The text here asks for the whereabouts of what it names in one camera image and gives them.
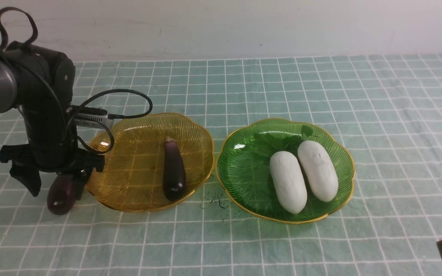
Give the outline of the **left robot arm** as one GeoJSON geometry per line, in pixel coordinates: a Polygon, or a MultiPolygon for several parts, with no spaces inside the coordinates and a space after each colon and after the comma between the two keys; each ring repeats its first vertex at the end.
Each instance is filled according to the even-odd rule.
{"type": "Polygon", "coordinates": [[[76,68],[64,53],[14,41],[0,52],[0,113],[20,108],[28,143],[4,145],[0,162],[11,162],[10,176],[38,196],[39,173],[56,173],[75,199],[81,199],[92,171],[103,171],[105,159],[79,148],[71,116],[76,68]]]}

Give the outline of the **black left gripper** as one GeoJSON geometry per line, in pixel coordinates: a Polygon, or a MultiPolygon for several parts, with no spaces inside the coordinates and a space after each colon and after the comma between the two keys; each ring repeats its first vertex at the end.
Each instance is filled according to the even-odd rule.
{"type": "Polygon", "coordinates": [[[41,191],[40,172],[73,174],[71,184],[81,200],[92,171],[102,172],[103,155],[79,148],[71,105],[76,68],[64,53],[21,42],[4,51],[16,76],[15,105],[22,108],[28,143],[3,146],[0,161],[11,162],[10,176],[33,197],[41,191]]]}

